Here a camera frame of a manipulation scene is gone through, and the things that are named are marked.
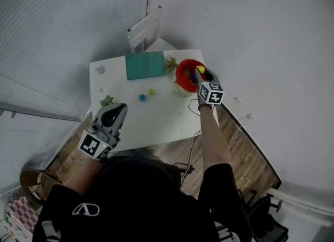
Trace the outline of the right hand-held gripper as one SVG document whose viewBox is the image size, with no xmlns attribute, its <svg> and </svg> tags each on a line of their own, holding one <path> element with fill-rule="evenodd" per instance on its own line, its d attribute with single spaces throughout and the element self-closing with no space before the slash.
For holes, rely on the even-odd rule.
<svg viewBox="0 0 334 242">
<path fill-rule="evenodd" d="M 210 105 L 219 105 L 222 103 L 225 92 L 222 89 L 222 86 L 219 82 L 218 76 L 210 70 L 208 67 L 205 67 L 205 73 L 201 74 L 197 68 L 195 68 L 195 77 L 196 82 L 199 88 L 199 97 L 206 103 Z"/>
</svg>

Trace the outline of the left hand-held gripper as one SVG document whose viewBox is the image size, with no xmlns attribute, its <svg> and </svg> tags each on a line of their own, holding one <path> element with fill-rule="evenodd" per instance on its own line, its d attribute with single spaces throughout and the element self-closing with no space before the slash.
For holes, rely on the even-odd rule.
<svg viewBox="0 0 334 242">
<path fill-rule="evenodd" d="M 115 103 L 102 107 L 97 112 L 88 131 L 84 130 L 78 145 L 79 151 L 88 157 L 103 161 L 120 142 L 120 132 L 127 114 L 125 103 Z"/>
</svg>

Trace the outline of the yellow and blue toy pieces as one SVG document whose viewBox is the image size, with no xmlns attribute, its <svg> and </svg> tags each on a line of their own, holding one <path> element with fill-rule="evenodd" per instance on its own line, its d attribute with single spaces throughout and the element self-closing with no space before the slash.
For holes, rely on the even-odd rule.
<svg viewBox="0 0 334 242">
<path fill-rule="evenodd" d="M 196 77 L 193 72 L 190 71 L 190 69 L 184 69 L 183 70 L 184 75 L 190 80 L 191 83 L 196 84 Z"/>
</svg>

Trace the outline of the person's right forearm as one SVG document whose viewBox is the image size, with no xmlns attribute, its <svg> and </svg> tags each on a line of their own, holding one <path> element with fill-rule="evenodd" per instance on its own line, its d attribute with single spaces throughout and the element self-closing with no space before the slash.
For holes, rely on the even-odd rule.
<svg viewBox="0 0 334 242">
<path fill-rule="evenodd" d="M 200 124 L 204 172 L 214 165 L 231 165 L 229 146 L 210 109 L 201 109 Z"/>
</svg>

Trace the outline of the person's left forearm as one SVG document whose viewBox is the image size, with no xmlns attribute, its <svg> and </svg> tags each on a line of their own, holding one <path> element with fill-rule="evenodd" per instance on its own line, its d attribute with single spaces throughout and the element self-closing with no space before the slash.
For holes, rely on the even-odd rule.
<svg viewBox="0 0 334 242">
<path fill-rule="evenodd" d="M 84 159 L 71 173 L 64 186 L 83 196 L 102 170 L 102 163 L 90 157 Z"/>
</svg>

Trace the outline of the green potted plant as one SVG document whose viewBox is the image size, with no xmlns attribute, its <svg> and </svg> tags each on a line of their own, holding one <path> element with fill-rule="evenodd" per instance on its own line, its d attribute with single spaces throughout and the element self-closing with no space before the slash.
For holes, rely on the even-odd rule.
<svg viewBox="0 0 334 242">
<path fill-rule="evenodd" d="M 103 100 L 100 100 L 100 105 L 101 107 L 106 107 L 110 104 L 113 104 L 113 100 L 114 100 L 113 97 L 111 97 L 110 95 L 106 95 Z"/>
</svg>

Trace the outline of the red bowl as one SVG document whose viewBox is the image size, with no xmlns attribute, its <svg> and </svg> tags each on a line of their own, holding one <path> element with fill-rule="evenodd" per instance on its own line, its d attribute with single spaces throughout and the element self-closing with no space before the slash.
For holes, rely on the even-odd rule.
<svg viewBox="0 0 334 242">
<path fill-rule="evenodd" d="M 193 84 L 184 75 L 184 69 L 190 69 L 191 72 L 195 73 L 196 66 L 204 66 L 203 63 L 194 59 L 185 59 L 181 61 L 175 71 L 173 72 L 172 87 L 173 92 L 181 97 L 189 97 L 196 93 L 199 89 L 198 84 Z"/>
</svg>

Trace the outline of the variegated potted plant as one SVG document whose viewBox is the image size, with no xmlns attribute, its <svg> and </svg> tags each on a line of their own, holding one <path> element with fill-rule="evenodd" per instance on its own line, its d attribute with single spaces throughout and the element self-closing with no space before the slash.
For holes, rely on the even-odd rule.
<svg viewBox="0 0 334 242">
<path fill-rule="evenodd" d="M 177 68 L 176 59 L 174 57 L 166 59 L 164 63 L 166 74 L 171 74 Z"/>
</svg>

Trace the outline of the person's right shoe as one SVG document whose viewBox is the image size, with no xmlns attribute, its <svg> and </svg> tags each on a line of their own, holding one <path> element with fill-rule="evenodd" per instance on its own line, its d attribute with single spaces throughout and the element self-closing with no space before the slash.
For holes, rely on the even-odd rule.
<svg viewBox="0 0 334 242">
<path fill-rule="evenodd" d="M 145 147 L 141 148 L 138 151 L 138 156 L 143 157 L 143 158 L 153 158 L 155 157 L 155 148 L 153 147 Z"/>
</svg>

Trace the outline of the teal book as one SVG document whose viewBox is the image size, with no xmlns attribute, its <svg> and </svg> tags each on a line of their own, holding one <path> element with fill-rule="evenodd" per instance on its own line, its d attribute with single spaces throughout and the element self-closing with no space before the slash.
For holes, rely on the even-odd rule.
<svg viewBox="0 0 334 242">
<path fill-rule="evenodd" d="M 125 56 L 127 80 L 166 76 L 162 51 L 129 54 Z"/>
</svg>

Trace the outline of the white chair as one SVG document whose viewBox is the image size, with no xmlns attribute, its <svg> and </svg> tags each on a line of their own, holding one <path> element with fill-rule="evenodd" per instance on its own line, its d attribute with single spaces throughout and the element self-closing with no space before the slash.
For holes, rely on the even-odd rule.
<svg viewBox="0 0 334 242">
<path fill-rule="evenodd" d="M 131 54 L 136 53 L 138 46 L 140 46 L 140 53 L 176 50 L 168 42 L 158 37 L 161 13 L 162 6 L 158 6 L 152 13 L 126 31 Z"/>
</svg>

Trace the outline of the person's black shirt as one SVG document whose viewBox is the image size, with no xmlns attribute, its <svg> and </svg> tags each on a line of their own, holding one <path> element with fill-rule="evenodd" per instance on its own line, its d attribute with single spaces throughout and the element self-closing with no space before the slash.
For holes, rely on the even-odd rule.
<svg viewBox="0 0 334 242">
<path fill-rule="evenodd" d="M 209 167 L 197 198 L 179 189 L 178 176 L 153 160 L 117 157 L 84 195 L 54 186 L 32 241 L 252 241 L 230 165 Z"/>
</svg>

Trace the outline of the round wicker stool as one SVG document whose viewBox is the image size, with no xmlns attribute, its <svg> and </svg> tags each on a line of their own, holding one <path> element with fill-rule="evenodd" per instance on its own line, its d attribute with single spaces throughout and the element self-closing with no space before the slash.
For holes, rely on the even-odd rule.
<svg viewBox="0 0 334 242">
<path fill-rule="evenodd" d="M 63 182 L 50 171 L 23 169 L 20 173 L 20 185 L 29 201 L 43 206 L 52 187 Z"/>
</svg>

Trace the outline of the red white checkered cloth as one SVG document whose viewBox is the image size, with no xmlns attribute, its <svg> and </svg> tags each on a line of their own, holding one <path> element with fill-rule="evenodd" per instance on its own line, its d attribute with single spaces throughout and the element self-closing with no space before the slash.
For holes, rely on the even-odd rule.
<svg viewBox="0 0 334 242">
<path fill-rule="evenodd" d="M 20 197 L 5 206 L 4 227 L 19 242 L 32 242 L 38 214 L 28 204 L 26 197 Z"/>
</svg>

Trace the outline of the black office chair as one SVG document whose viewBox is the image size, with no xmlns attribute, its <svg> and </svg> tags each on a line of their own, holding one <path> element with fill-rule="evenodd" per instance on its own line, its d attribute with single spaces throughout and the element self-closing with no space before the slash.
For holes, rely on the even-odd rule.
<svg viewBox="0 0 334 242">
<path fill-rule="evenodd" d="M 252 242 L 287 242 L 289 239 L 288 228 L 278 223 L 269 213 L 270 208 L 275 208 L 276 212 L 279 212 L 282 201 L 280 200 L 277 204 L 271 203 L 271 195 L 266 195 L 252 203 L 257 191 L 252 190 L 251 193 L 251 198 L 245 202 L 242 191 L 238 190 L 253 230 Z"/>
</svg>

